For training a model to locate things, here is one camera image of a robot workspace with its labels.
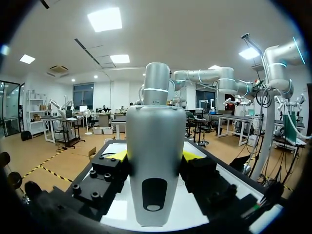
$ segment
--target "computer monitor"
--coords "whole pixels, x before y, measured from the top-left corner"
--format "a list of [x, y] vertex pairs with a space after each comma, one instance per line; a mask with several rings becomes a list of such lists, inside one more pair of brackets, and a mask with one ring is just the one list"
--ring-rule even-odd
[[86, 109], [88, 109], [88, 106], [79, 106], [80, 112], [84, 112]]
[[73, 117], [73, 111], [72, 110], [66, 110], [66, 118], [72, 118]]

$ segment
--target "cardboard box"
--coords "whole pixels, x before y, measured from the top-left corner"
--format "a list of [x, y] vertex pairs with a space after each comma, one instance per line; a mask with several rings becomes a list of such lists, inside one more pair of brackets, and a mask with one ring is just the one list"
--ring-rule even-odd
[[40, 115], [34, 114], [34, 120], [35, 121], [40, 121]]
[[91, 162], [91, 160], [93, 159], [94, 155], [96, 155], [96, 151], [97, 151], [97, 148], [94, 147], [93, 149], [91, 149], [91, 150], [88, 152], [88, 156], [89, 156], [90, 162]]
[[47, 107], [45, 105], [40, 105], [39, 109], [41, 111], [46, 111], [47, 110]]

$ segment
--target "storage bin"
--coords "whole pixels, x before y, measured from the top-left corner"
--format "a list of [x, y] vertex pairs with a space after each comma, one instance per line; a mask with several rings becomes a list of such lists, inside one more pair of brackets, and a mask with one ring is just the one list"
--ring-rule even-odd
[[248, 138], [248, 145], [254, 147], [255, 145], [255, 140], [257, 140], [257, 136], [256, 135], [251, 135]]
[[93, 133], [94, 133], [94, 134], [102, 134], [102, 128], [100, 128], [100, 127], [94, 127], [94, 128], [93, 128]]
[[108, 128], [108, 127], [103, 127], [102, 129], [103, 129], [103, 132], [104, 132], [105, 135], [111, 135], [111, 134], [113, 134], [113, 126], [110, 127], [110, 128]]

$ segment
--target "yellow black hazard tape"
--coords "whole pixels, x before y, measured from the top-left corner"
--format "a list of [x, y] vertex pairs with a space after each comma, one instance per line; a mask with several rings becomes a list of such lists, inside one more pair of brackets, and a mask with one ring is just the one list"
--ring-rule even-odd
[[43, 167], [42, 165], [40, 165], [40, 167], [41, 167], [42, 169], [46, 170], [47, 172], [51, 173], [52, 175], [54, 175], [54, 176], [60, 178], [60, 179], [66, 180], [66, 181], [68, 181], [68, 182], [73, 182], [71, 179], [67, 179], [67, 178], [65, 178], [65, 177], [62, 177], [62, 176], [56, 174], [55, 172], [52, 172], [51, 170], [49, 170], [49, 169]]
[[[57, 154], [53, 155], [53, 156], [50, 157], [49, 159], [45, 160], [42, 164], [44, 164], [44, 163], [50, 161], [51, 159], [53, 159], [55, 156], [59, 155], [59, 154], [62, 153], [62, 152], [63, 152], [63, 150], [62, 150], [61, 152], [58, 152]], [[28, 176], [29, 174], [31, 174], [32, 172], [34, 172], [36, 169], [40, 168], [42, 164], [40, 164], [39, 166], [37, 166], [37, 167], [35, 167], [34, 169], [32, 169], [30, 172], [28, 172], [27, 174], [25, 174], [22, 178], [24, 179], [26, 176]]]
[[27, 174], [25, 174], [23, 177], [22, 177], [22, 179], [24, 179], [26, 176], [28, 176], [29, 174], [31, 174], [32, 172], [34, 172], [36, 169], [38, 169], [40, 167], [40, 165], [39, 166], [37, 166], [37, 167], [35, 167], [34, 169], [32, 169], [30, 172], [28, 172]]

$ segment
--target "white table surface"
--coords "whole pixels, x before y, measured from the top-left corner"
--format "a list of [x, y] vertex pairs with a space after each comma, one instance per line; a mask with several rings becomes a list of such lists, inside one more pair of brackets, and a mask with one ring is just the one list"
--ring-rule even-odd
[[[105, 149], [103, 154], [119, 153], [126, 149], [126, 143], [114, 143], [110, 144]], [[184, 143], [184, 150], [190, 153], [194, 153], [198, 156], [206, 156], [189, 142]], [[262, 193], [258, 192], [256, 189], [234, 176], [219, 164], [217, 164], [217, 169], [220, 171], [220, 175], [222, 175], [230, 184], [237, 185], [236, 196], [238, 198], [242, 199], [246, 195], [252, 194], [260, 201], [260, 199], [263, 197]], [[250, 230], [253, 233], [261, 232], [267, 226], [267, 224], [269, 224], [269, 222], [271, 222], [279, 214], [281, 209], [282, 206], [275, 205], [270, 211], [265, 212], [255, 223], [253, 223], [250, 226]], [[176, 231], [196, 227], [208, 222], [208, 218], [202, 214], [193, 194], [189, 194], [187, 192], [184, 181], [181, 179], [181, 177], [179, 177], [168, 222], [163, 227], [141, 227], [137, 223], [129, 177], [126, 179], [121, 193], [116, 194], [116, 197], [107, 215], [103, 215], [102, 219], [100, 220], [101, 224], [138, 232]]]

